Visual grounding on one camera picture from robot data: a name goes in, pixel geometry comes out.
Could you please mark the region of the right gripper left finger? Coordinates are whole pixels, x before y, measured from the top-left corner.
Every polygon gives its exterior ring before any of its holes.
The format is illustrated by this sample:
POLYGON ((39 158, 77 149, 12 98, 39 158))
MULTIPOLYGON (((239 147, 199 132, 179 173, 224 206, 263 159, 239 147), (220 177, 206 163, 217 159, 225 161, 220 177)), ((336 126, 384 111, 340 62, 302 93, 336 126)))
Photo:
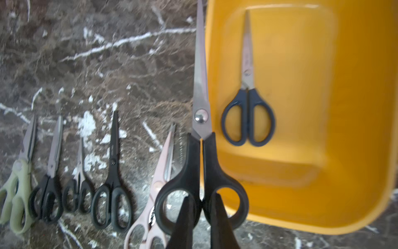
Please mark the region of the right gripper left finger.
POLYGON ((194 201, 191 197, 185 197, 179 212, 179 216, 166 246, 167 249, 191 249, 193 243, 194 228, 194 201))

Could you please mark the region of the small black handled scissors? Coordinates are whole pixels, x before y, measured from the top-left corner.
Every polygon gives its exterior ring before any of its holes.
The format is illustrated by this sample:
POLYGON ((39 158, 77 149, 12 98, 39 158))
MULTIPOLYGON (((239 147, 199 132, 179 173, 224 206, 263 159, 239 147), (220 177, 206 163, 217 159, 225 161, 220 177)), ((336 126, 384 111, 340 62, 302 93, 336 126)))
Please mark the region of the small black handled scissors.
POLYGON ((62 194, 62 206, 67 213, 78 211, 81 214, 89 214, 92 209, 92 200, 86 204, 86 196, 94 196, 94 187, 84 172, 83 142, 83 138, 80 138, 76 174, 67 182, 62 194))

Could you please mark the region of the black handled steel scissors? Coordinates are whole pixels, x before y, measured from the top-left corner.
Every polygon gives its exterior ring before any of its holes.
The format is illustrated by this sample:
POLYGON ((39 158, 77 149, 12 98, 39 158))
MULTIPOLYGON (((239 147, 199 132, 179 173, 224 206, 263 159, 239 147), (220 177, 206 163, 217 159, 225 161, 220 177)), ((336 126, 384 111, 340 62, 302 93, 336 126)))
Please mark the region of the black handled steel scissors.
POLYGON ((56 223, 63 214, 62 193, 57 170, 63 139, 63 118, 59 116, 53 133, 47 173, 29 197, 28 207, 31 218, 47 224, 56 223))

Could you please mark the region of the blue handled scissors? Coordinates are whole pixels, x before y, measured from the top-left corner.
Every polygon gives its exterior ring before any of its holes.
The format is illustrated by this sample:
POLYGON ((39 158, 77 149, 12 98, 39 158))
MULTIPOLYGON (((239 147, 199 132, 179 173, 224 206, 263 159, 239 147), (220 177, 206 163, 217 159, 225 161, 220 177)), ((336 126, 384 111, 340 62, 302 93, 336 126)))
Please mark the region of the blue handled scissors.
POLYGON ((243 45, 241 51, 241 85, 234 99, 225 107, 221 117, 222 132, 234 146, 242 146, 247 140, 255 147, 266 145, 273 137, 276 129, 276 118, 273 109, 262 99, 255 88, 254 77, 254 55, 252 44, 252 32, 250 22, 250 12, 245 11, 243 45), (233 108, 239 106, 241 110, 240 139, 233 140, 227 132, 227 115, 233 108), (257 141, 255 138, 255 108, 261 106, 266 110, 270 128, 266 137, 257 141))

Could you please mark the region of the black handled medium scissors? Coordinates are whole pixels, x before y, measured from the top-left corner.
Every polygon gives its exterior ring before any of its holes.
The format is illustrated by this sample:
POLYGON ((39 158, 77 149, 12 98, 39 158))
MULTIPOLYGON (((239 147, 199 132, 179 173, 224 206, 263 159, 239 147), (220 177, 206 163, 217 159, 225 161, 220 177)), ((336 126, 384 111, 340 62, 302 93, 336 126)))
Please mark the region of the black handled medium scissors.
POLYGON ((192 130, 187 134, 187 156, 181 171, 160 190, 155 201, 155 216, 159 227, 172 234, 176 223, 164 212, 164 202, 169 194, 182 190, 193 200, 193 218, 197 224, 201 213, 210 220, 211 196, 219 189, 234 190, 239 197, 239 207, 229 217, 232 228, 238 228, 247 218, 249 200, 244 187, 221 168, 217 155, 216 134, 212 130, 208 96, 207 65, 203 2, 197 2, 197 26, 192 106, 192 130))

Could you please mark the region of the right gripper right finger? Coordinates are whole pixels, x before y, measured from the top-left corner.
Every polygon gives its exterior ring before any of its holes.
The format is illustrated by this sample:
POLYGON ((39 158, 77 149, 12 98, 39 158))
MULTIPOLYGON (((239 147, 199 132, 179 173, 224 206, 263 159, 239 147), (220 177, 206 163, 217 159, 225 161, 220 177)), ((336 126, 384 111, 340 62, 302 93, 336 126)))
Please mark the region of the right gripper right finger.
POLYGON ((212 249, 240 249, 218 193, 211 198, 210 225, 212 249))

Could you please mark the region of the all black scissors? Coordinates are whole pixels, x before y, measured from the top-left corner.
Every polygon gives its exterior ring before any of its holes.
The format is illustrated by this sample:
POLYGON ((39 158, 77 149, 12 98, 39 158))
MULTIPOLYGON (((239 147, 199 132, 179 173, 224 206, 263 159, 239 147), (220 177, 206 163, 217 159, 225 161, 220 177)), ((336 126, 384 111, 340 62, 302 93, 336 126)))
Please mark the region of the all black scissors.
POLYGON ((114 231, 119 233, 125 233, 132 226, 133 220, 133 206, 132 201, 127 194, 127 190, 122 185, 119 175, 119 120, 118 112, 113 111, 113 121, 110 134, 110 147, 109 147, 109 166, 108 176, 98 190, 95 192, 92 204, 91 204, 91 220, 97 229, 105 229, 108 225, 112 225, 114 231), (101 194, 106 195, 105 200, 105 221, 101 222, 98 220, 98 201, 100 200, 101 194), (119 224, 119 198, 124 196, 127 203, 127 225, 122 226, 119 224))

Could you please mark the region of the pink kitchen scissors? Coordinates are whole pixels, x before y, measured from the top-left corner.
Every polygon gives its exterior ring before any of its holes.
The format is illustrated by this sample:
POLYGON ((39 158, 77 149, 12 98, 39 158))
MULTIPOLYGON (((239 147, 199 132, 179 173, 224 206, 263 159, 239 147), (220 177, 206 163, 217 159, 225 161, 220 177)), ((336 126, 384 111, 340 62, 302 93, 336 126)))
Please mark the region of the pink kitchen scissors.
POLYGON ((141 249, 150 249, 154 238, 159 238, 163 246, 167 246, 167 237, 157 223, 154 207, 159 191, 171 179, 175 128, 176 124, 172 123, 153 175, 149 199, 143 212, 127 232, 124 241, 125 249, 129 248, 130 236, 137 226, 144 228, 144 234, 140 243, 141 249))

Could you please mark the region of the cream green handled scissors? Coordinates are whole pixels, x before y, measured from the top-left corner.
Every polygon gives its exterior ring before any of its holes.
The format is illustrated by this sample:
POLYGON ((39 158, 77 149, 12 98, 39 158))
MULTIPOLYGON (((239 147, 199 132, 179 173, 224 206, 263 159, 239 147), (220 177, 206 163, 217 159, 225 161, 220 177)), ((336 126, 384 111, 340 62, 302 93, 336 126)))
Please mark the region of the cream green handled scissors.
POLYGON ((12 172, 1 187, 1 224, 9 223, 15 234, 30 229, 34 219, 29 214, 29 196, 32 191, 32 155, 36 138, 36 117, 32 117, 25 133, 22 149, 14 161, 12 172))

